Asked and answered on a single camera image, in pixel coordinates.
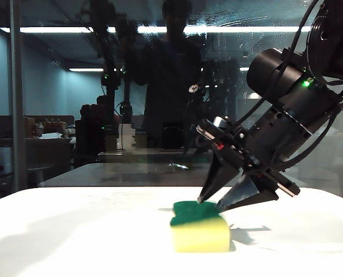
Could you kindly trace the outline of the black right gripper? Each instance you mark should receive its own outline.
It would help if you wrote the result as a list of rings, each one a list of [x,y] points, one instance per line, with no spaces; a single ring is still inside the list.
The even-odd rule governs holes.
[[[283,175],[300,162],[291,159],[301,146],[301,128],[294,123],[256,123],[246,129],[237,123],[210,123],[213,151],[207,180],[197,198],[203,203],[239,173],[237,183],[216,204],[218,211],[278,200],[277,189],[297,196],[300,188]]]

